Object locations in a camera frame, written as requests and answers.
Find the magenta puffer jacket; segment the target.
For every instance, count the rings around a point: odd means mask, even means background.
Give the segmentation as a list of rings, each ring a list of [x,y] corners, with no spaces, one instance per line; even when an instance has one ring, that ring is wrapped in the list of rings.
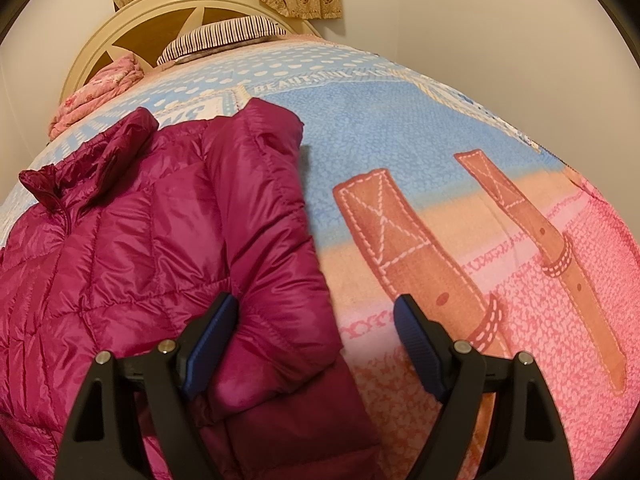
[[[161,127],[145,108],[54,165],[1,252],[1,428],[39,479],[96,355],[177,337],[224,292],[239,326],[190,414],[227,479],[378,479],[298,176],[299,118],[252,99]]]

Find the blue pink printed bedspread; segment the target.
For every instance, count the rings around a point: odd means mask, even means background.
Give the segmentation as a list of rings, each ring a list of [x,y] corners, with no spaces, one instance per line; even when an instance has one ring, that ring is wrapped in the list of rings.
[[[252,99],[302,122],[309,233],[380,440],[379,479],[408,478],[442,407],[396,332],[405,294],[486,356],[534,357],[573,479],[638,477],[638,244],[585,177],[446,84],[350,47],[280,39],[144,78],[25,170],[62,162],[141,107],[169,127],[230,117]],[[1,251],[34,203],[18,177]],[[493,405],[491,394],[480,404],[462,479],[476,478]]]

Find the folded pink blanket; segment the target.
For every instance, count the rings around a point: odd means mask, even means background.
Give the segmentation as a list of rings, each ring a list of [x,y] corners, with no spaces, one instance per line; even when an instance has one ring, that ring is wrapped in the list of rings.
[[[142,81],[143,77],[142,67],[131,52],[101,68],[60,104],[50,121],[49,140],[56,139],[70,126]]]

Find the cream wooden headboard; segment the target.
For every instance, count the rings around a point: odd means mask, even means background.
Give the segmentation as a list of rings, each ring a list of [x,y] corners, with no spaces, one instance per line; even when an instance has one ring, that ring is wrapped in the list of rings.
[[[207,23],[258,14],[272,18],[290,34],[319,35],[308,21],[285,18],[259,0],[136,0],[115,12],[81,48],[60,99],[65,100],[101,68],[128,52],[149,73],[165,47],[186,32]]]

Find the striped pillow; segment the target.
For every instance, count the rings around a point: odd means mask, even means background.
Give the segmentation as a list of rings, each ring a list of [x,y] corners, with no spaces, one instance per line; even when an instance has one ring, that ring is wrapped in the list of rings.
[[[263,40],[287,33],[285,28],[266,16],[247,15],[242,18],[229,18],[201,25],[172,40],[160,54],[156,64],[164,65],[201,51],[234,47],[242,42]]]

